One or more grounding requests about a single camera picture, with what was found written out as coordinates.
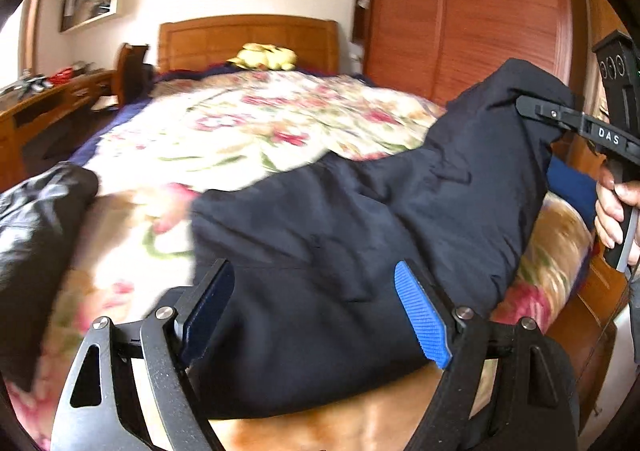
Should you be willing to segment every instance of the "yellow object on shelf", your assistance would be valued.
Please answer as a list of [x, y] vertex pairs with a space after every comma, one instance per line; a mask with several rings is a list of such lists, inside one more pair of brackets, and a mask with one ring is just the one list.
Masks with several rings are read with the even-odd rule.
[[293, 70], [298, 56], [288, 48], [260, 43], [246, 43], [229, 63], [251, 70]]

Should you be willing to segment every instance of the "red object on desk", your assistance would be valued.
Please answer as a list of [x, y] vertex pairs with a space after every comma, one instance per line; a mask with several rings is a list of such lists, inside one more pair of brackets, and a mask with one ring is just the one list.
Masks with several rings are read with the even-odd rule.
[[67, 67], [52, 75], [49, 78], [49, 81], [51, 81], [53, 85], [63, 85], [64, 83], [68, 83], [73, 76], [74, 69], [72, 67]]

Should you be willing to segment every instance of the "black leather garment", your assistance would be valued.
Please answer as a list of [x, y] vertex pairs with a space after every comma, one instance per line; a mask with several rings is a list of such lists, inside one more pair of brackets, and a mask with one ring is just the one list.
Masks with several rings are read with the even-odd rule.
[[0, 195], [0, 371], [24, 391], [97, 191], [94, 173], [61, 162]]
[[266, 417], [343, 399], [425, 357], [394, 289], [412, 259], [458, 305], [487, 316], [512, 282], [560, 131], [524, 120], [521, 94], [572, 106], [569, 89], [508, 60], [450, 102], [421, 148], [354, 162], [328, 154], [192, 206], [196, 282], [217, 257], [236, 290], [191, 367], [208, 418]]

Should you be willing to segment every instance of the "wooden desk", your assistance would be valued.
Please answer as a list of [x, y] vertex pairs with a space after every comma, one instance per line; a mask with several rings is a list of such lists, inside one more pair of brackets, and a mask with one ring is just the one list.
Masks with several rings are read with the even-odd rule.
[[18, 92], [0, 98], [0, 192], [27, 177], [21, 148], [72, 111], [111, 95], [113, 70], [75, 77], [64, 85], [18, 101]]

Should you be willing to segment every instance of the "dark blue gripper pad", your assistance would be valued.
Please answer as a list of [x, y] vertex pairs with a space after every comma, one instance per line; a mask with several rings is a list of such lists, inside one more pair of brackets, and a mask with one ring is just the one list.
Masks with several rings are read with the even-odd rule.
[[400, 261], [394, 275], [396, 292], [404, 307], [422, 352], [444, 370], [452, 354], [447, 342], [447, 328], [431, 300], [409, 266]]

